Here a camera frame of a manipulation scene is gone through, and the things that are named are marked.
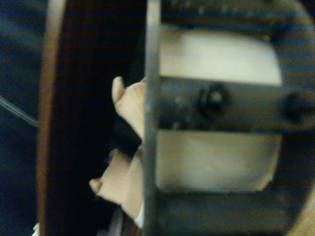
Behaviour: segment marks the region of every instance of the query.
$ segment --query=screw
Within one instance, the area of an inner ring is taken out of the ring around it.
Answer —
[[[226,88],[222,84],[217,83],[201,91],[199,110],[203,116],[213,118],[223,114],[229,101],[229,94]]]
[[[315,104],[311,104],[298,93],[289,94],[284,100],[284,116],[293,124],[300,124],[304,116],[315,113]]]

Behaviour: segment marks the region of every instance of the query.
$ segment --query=white surface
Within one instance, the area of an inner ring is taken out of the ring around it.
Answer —
[[[282,84],[269,43],[239,34],[164,27],[160,74]],[[279,135],[160,131],[157,186],[162,191],[261,191],[272,179]]]
[[[138,217],[134,220],[134,222],[136,223],[136,225],[139,227],[139,228],[142,228],[143,227],[143,222],[144,222],[144,201],[141,205],[141,209],[140,209],[140,212],[139,212],[139,215]]]
[[[32,236],[39,236],[39,223],[34,226],[33,230],[35,233]]]

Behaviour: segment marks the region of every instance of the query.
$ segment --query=wooden panel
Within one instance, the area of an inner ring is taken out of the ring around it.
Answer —
[[[43,55],[38,136],[41,236],[96,235],[88,182],[101,175],[116,117],[115,76],[127,77],[144,0],[51,0]]]

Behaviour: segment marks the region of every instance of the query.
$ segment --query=dark metal frame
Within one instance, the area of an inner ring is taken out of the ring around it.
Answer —
[[[314,26],[297,1],[255,0],[256,5],[246,2],[249,1],[148,1],[143,160],[145,236],[281,235],[293,225],[302,206],[308,204],[315,176],[308,174],[301,177],[294,176],[294,173],[299,168],[305,172],[314,170]],[[201,26],[270,36],[280,63],[283,87],[160,78],[161,19],[187,27]],[[175,84],[178,87],[171,93],[169,89]],[[254,91],[257,96],[252,106],[240,109],[237,103],[242,99],[244,101],[242,93],[248,95]],[[209,100],[212,92],[219,92],[222,99]],[[182,101],[176,101],[175,95],[182,95]],[[239,122],[233,122],[235,114],[241,113],[247,118],[257,112],[259,105],[265,108],[260,116],[247,121],[238,115]],[[196,113],[195,109],[201,109],[200,115],[189,116]],[[254,194],[163,194],[155,183],[157,133],[160,128],[282,132],[283,149],[275,180],[262,193]],[[288,147],[295,138],[304,143],[296,141],[299,146]]]

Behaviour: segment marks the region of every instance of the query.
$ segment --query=dark blue fabric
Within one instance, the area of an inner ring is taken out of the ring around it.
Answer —
[[[0,95],[36,118],[47,0],[2,0],[0,5]],[[1,236],[33,234],[36,132],[0,106]]]

